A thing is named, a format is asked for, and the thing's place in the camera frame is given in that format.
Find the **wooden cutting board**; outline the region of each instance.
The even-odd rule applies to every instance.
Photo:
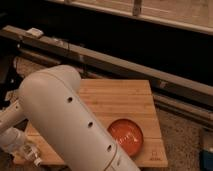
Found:
[[[106,128],[120,118],[131,119],[140,126],[144,144],[133,158],[139,167],[168,166],[148,81],[83,79],[79,96]],[[25,132],[40,148],[44,165],[65,165],[30,123]],[[15,156],[14,163],[22,165],[27,162]]]

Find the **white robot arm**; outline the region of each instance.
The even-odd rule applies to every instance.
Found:
[[[31,74],[19,101],[0,116],[0,133],[26,116],[74,171],[139,171],[76,94],[80,81],[65,65]]]

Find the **orange bowl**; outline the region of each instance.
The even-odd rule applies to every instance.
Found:
[[[109,126],[108,132],[130,157],[140,152],[143,133],[135,122],[129,119],[118,119]]]

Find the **metal rail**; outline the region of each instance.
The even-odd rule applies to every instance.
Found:
[[[156,69],[125,61],[110,55],[89,50],[64,41],[43,36],[40,39],[12,26],[0,30],[0,36],[9,38],[59,56],[63,56],[110,73],[131,79],[148,79],[151,86],[165,92],[213,107],[213,87]]]

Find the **speckled countertop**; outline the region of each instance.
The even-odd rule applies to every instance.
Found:
[[[17,71],[22,76],[44,68],[28,60],[18,58],[14,62]],[[166,111],[157,109],[160,121],[163,140],[165,143],[167,158],[169,161],[168,168],[155,169],[146,168],[145,171],[199,171],[199,151],[200,151],[200,130],[202,126],[174,115]],[[13,166],[8,164],[10,159],[6,154],[0,154],[0,170],[4,171],[43,171],[44,168],[35,168],[31,166]],[[50,170],[60,170],[61,168],[52,168]]]

